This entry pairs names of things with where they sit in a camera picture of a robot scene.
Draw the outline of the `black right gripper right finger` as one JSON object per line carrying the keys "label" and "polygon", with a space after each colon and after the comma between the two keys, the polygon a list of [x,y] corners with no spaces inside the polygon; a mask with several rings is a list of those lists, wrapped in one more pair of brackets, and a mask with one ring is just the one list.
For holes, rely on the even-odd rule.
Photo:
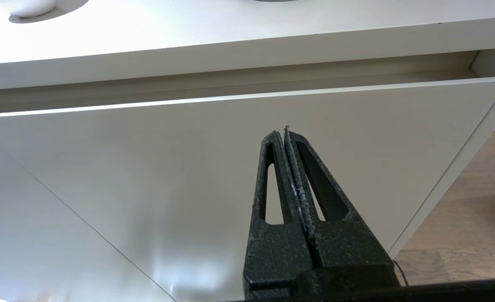
{"label": "black right gripper right finger", "polygon": [[393,273],[393,261],[309,141],[285,128],[284,146],[314,266]]}

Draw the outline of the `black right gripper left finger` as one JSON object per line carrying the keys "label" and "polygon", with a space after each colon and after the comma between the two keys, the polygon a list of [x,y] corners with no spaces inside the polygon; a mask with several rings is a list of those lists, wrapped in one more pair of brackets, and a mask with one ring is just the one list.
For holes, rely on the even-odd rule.
{"label": "black right gripper left finger", "polygon": [[[268,169],[273,166],[283,223],[266,221]],[[291,290],[299,273],[312,268],[303,233],[293,172],[282,136],[272,131],[261,143],[255,194],[247,240],[243,280],[245,290]]]}

